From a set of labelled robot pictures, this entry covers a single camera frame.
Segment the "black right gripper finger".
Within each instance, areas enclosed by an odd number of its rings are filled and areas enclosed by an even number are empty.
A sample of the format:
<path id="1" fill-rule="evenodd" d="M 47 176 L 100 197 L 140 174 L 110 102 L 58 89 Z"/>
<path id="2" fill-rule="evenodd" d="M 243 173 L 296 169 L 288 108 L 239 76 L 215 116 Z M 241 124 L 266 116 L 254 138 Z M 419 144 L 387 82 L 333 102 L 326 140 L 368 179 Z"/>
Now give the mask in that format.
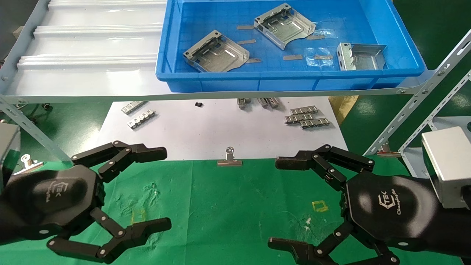
<path id="1" fill-rule="evenodd" d="M 298 240 L 270 237 L 268 247 L 273 250 L 286 251 L 291 253 L 298 265 L 336 265 L 330 257 L 330 253 L 335 250 L 348 236 L 357 236 L 360 228 L 352 222 L 344 222 L 332 234 L 327 236 L 319 245 L 313 245 Z M 389 250 L 384 242 L 370 239 L 372 249 L 377 256 L 375 258 L 364 259 L 354 262 L 354 265 L 398 265 L 399 258 Z"/>
<path id="2" fill-rule="evenodd" d="M 314 151 L 298 151 L 294 157 L 280 156 L 275 159 L 275 167 L 280 170 L 313 170 L 323 178 L 335 191 L 346 190 L 347 178 L 333 165 L 361 173 L 372 172 L 375 162 L 364 156 L 324 145 Z"/>

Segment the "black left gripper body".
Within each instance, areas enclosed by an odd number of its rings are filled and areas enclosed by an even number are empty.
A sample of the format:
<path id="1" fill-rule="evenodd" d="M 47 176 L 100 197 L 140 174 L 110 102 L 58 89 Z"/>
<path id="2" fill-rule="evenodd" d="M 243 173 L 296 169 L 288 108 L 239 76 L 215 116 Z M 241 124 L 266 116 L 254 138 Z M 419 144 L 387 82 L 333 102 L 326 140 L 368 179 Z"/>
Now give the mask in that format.
<path id="1" fill-rule="evenodd" d="M 98 174 L 84 165 L 12 176 L 1 192 L 1 245 L 42 240 L 59 234 L 76 236 L 105 202 Z"/>

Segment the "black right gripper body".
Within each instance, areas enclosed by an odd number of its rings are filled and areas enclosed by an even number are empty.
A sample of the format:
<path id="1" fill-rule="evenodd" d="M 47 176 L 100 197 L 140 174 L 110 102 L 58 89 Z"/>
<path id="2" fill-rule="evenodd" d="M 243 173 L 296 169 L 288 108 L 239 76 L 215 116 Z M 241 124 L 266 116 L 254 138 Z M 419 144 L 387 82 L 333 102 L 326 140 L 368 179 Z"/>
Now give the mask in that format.
<path id="1" fill-rule="evenodd" d="M 359 174 L 346 182 L 345 196 L 347 217 L 367 245 L 470 257 L 470 211 L 444 208 L 427 179 Z"/>

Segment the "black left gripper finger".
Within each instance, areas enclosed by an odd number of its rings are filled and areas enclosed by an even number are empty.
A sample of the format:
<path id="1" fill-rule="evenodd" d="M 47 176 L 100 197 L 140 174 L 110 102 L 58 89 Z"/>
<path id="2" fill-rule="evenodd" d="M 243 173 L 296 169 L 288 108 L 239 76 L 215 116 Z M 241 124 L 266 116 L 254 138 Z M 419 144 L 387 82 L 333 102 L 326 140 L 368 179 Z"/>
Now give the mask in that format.
<path id="1" fill-rule="evenodd" d="M 98 176 L 101 182 L 109 183 L 134 162 L 146 163 L 166 158 L 167 149 L 163 146 L 148 148 L 143 143 L 129 145 L 114 141 L 73 155 L 71 160 L 74 165 L 88 168 L 103 164 L 98 169 Z"/>
<path id="2" fill-rule="evenodd" d="M 99 208 L 94 208 L 90 216 L 110 235 L 108 243 L 99 246 L 70 241 L 69 233 L 62 233 L 48 241 L 47 247 L 57 255 L 111 264 L 127 249 L 145 245 L 150 235 L 170 230 L 170 218 L 160 218 L 121 227 Z"/>

